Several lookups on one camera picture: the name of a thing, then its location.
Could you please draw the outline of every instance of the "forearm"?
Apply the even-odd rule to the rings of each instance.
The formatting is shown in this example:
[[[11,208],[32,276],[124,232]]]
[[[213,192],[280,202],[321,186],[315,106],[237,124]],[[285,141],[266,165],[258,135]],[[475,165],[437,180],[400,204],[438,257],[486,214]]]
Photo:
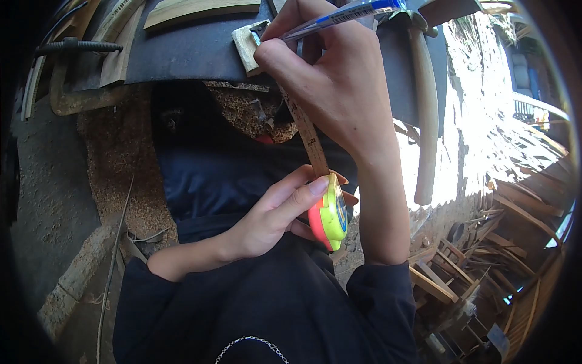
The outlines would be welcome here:
[[[165,280],[179,282],[187,273],[209,271],[238,259],[226,231],[199,242],[162,249],[148,259],[147,267]]]
[[[360,185],[360,241],[366,263],[408,259],[410,227],[400,152],[393,130],[381,150],[356,160]]]

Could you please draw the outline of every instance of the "black table surface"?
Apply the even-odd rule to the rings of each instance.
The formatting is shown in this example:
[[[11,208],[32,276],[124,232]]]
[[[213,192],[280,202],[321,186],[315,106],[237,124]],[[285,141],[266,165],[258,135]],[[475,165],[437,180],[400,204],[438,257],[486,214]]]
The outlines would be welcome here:
[[[274,85],[265,73],[247,78],[231,37],[240,27],[273,19],[267,0],[262,0],[258,13],[238,13],[205,17],[164,28],[158,32],[143,29],[147,15],[160,0],[146,0],[137,26],[136,37],[127,66],[126,84],[163,80],[221,80]],[[423,0],[408,0],[411,9]],[[437,38],[427,37],[427,46],[434,68],[439,107],[439,135],[445,117],[446,46],[439,26]],[[392,114],[405,123],[418,126],[416,87],[410,52],[410,41],[404,30],[382,24],[377,31],[380,40]]]

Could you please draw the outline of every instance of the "pen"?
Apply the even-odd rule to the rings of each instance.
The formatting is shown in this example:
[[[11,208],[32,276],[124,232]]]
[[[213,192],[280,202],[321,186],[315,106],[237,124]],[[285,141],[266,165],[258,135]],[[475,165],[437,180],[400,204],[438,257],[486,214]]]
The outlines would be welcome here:
[[[347,3],[336,11],[311,19],[289,30],[281,36],[281,39],[285,42],[298,40],[335,24],[363,16],[393,12],[398,9],[406,9],[404,0],[367,0]]]

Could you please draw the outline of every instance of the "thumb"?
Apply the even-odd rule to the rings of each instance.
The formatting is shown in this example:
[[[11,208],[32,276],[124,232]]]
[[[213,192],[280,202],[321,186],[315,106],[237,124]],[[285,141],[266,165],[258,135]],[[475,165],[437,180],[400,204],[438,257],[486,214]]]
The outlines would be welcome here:
[[[292,94],[313,83],[321,74],[303,58],[295,54],[279,38],[266,40],[254,53],[258,65],[271,75],[283,88]]]
[[[275,224],[287,227],[297,216],[312,208],[319,201],[329,185],[329,178],[321,176],[308,185],[296,189],[279,207],[269,212]]]

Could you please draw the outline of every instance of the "hammer handle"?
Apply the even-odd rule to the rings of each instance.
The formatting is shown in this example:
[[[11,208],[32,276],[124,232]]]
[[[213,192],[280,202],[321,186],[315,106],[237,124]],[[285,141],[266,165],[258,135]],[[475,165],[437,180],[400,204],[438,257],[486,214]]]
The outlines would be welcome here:
[[[437,84],[423,31],[417,27],[411,27],[408,32],[412,48],[418,126],[420,127],[420,160],[418,161],[414,202],[419,205],[428,205],[432,202],[432,188],[434,187],[437,164]]]

